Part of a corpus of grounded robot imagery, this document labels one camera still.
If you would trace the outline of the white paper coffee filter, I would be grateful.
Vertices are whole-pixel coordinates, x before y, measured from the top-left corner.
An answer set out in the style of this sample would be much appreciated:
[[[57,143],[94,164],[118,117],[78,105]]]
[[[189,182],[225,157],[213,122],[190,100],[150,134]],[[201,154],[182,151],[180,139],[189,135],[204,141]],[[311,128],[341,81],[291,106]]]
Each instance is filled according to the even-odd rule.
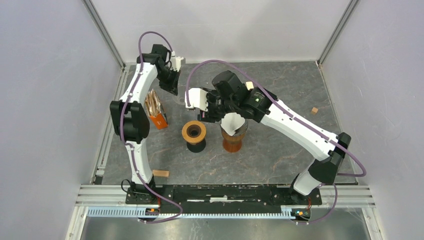
[[[246,132],[248,121],[236,112],[225,114],[221,119],[221,129],[229,136],[240,136]]]

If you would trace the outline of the orange coffee filter box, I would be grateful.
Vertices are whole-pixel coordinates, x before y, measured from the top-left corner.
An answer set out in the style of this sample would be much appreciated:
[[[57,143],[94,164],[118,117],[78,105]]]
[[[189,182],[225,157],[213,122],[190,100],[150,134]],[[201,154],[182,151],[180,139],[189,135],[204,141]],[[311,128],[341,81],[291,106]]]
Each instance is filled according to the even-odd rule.
[[[169,126],[166,112],[157,92],[152,89],[147,93],[145,98],[145,106],[147,115],[158,130],[165,129]]]

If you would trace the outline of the amber glass carafe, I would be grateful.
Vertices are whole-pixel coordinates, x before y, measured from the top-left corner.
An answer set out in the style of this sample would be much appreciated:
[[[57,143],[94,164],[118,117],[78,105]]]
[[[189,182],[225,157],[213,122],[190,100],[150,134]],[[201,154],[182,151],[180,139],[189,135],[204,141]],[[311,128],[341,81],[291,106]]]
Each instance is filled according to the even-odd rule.
[[[242,140],[245,137],[245,133],[235,134],[233,136],[227,134],[225,131],[221,132],[223,137],[222,146],[229,153],[236,153],[242,148]]]

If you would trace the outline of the dark red cup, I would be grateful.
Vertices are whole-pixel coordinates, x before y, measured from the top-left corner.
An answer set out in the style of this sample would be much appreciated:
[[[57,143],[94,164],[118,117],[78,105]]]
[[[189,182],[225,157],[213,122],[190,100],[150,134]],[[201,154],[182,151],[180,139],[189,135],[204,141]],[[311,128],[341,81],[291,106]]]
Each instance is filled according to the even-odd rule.
[[[186,146],[187,146],[188,150],[191,151],[192,153],[200,153],[206,147],[206,140],[203,139],[201,142],[194,143],[194,144],[187,142]]]

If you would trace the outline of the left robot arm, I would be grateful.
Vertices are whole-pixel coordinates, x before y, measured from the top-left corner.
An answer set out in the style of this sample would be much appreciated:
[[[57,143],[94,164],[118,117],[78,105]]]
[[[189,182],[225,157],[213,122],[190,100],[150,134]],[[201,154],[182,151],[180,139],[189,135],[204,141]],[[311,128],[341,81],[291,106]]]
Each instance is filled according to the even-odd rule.
[[[150,53],[142,53],[137,58],[136,71],[123,96],[109,105],[114,132],[123,142],[130,160],[127,194],[138,196],[145,204],[156,200],[157,190],[147,157],[150,121],[144,102],[155,80],[162,90],[178,95],[182,60],[171,47],[154,44]]]

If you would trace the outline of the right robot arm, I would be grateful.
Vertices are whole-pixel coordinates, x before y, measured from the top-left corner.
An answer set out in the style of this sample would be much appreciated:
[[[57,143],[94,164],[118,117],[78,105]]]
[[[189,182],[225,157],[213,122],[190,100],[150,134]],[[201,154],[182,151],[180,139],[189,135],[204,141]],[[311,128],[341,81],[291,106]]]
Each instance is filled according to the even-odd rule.
[[[254,120],[289,137],[313,156],[313,162],[295,177],[288,191],[293,203],[302,204],[312,190],[334,183],[352,140],[349,134],[335,134],[316,126],[288,109],[270,91],[258,86],[249,89],[230,70],[218,74],[212,85],[212,89],[191,88],[186,92],[186,107],[200,110],[199,121],[233,120],[236,126],[222,125],[222,129],[234,135],[245,120]]]

